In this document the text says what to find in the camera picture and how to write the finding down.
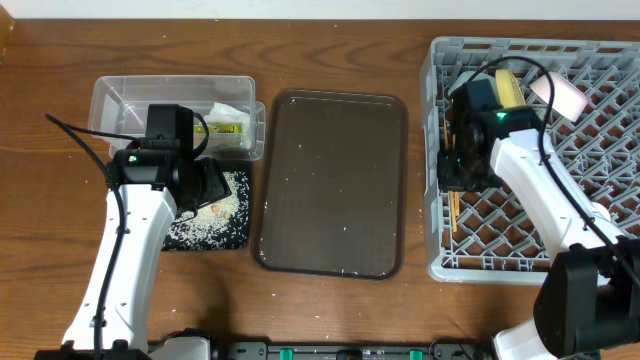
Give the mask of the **white cup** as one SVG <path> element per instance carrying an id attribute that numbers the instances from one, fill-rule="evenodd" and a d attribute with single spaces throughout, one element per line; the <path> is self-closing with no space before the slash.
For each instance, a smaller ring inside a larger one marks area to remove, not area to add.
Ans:
<path id="1" fill-rule="evenodd" d="M 607 222 L 611 221 L 611 214 L 609 213 L 608 209 L 604 205 L 598 202 L 593 202 L 592 207 L 593 207 L 593 214 L 598 221 L 607 221 Z"/>

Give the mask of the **white tissue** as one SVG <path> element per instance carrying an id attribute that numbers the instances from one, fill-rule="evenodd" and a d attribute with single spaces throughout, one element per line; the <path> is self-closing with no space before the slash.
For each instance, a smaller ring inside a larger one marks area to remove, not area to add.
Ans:
<path id="1" fill-rule="evenodd" d="M 204 120 L 208 124 L 233 125 L 238 127 L 240 132 L 249 129 L 250 114 L 236 109 L 231 105 L 216 102 L 212 110 L 204 116 Z"/>

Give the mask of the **green snack wrapper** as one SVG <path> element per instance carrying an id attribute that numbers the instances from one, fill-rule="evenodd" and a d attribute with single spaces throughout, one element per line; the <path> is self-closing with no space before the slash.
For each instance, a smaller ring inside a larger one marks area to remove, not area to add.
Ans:
<path id="1" fill-rule="evenodd" d="M 208 123 L 207 126 L 195 125 L 194 132 L 196 134 L 243 134 L 244 130 L 241 124 L 236 123 Z"/>

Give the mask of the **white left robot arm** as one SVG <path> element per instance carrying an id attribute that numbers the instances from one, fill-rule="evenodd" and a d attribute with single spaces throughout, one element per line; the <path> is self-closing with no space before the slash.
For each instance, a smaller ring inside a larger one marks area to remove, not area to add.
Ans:
<path id="1" fill-rule="evenodd" d="M 124 149 L 107 165 L 107 217 L 81 307 L 62 345 L 38 359 L 213 359 L 210 336 L 185 329 L 156 349 L 148 319 L 170 225 L 230 194 L 217 162 L 181 150 Z"/>

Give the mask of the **yellow round plate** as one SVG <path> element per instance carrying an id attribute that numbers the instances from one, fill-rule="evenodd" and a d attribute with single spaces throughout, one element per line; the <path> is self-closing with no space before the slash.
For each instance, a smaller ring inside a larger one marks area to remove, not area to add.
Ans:
<path id="1" fill-rule="evenodd" d="M 499 69 L 495 72 L 495 79 L 499 101 L 503 108 L 525 105 L 523 93 L 512 72 Z"/>

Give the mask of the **wooden chopstick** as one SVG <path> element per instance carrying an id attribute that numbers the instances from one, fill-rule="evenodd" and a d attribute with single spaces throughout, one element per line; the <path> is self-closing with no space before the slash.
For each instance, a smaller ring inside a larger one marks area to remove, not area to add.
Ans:
<path id="1" fill-rule="evenodd" d="M 451 200 L 451 225 L 452 232 L 456 233 L 458 231 L 457 218 L 459 215 L 459 193 L 456 191 L 450 192 L 450 200 Z"/>
<path id="2" fill-rule="evenodd" d="M 443 134 L 444 134 L 444 148 L 448 152 L 449 151 L 449 137 L 448 137 L 448 127 L 447 122 L 443 122 Z M 449 213 L 451 217 L 451 229 L 455 232 L 457 229 L 457 220 L 456 220 L 456 203 L 455 203 L 455 193 L 452 191 L 448 191 L 449 196 Z"/>

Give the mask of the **pink bowl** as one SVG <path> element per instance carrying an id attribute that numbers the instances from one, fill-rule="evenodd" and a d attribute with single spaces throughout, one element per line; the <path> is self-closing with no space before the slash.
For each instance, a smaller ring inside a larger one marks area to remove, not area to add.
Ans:
<path id="1" fill-rule="evenodd" d="M 587 106 L 587 97 L 569 80 L 555 72 L 549 73 L 554 86 L 552 109 L 571 122 L 577 122 Z M 544 103 L 551 98 L 551 85 L 545 76 L 530 84 L 531 91 Z"/>

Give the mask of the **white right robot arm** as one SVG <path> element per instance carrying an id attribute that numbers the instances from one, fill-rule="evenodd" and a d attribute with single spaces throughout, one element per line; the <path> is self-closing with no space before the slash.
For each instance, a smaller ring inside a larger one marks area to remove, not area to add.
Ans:
<path id="1" fill-rule="evenodd" d="M 496 334 L 499 359 L 562 359 L 639 340 L 639 242 L 591 203 L 551 150 L 533 109 L 453 112 L 438 180 L 453 190 L 506 184 L 552 265 L 532 319 Z"/>

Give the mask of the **light blue bowl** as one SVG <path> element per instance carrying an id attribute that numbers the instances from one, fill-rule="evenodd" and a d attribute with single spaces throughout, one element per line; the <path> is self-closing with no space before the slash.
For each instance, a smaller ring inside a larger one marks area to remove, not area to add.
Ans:
<path id="1" fill-rule="evenodd" d="M 467 81 L 471 78 L 471 76 L 472 76 L 473 74 L 474 74 L 474 72 L 473 72 L 473 71 L 465 71 L 465 72 L 460 73 L 460 74 L 458 75 L 458 77 L 457 77 L 455 80 L 453 80 L 453 81 L 449 84 L 449 86 L 448 86 L 448 88 L 447 88 L 447 91 L 446 91 L 446 95 L 447 95 L 447 97 L 448 97 L 448 98 L 451 98 L 451 97 L 452 97 L 452 94 L 453 94 L 453 93 L 454 93 L 454 92 L 455 92 L 455 91 L 456 91 L 460 86 L 462 86 L 465 82 L 467 82 Z"/>

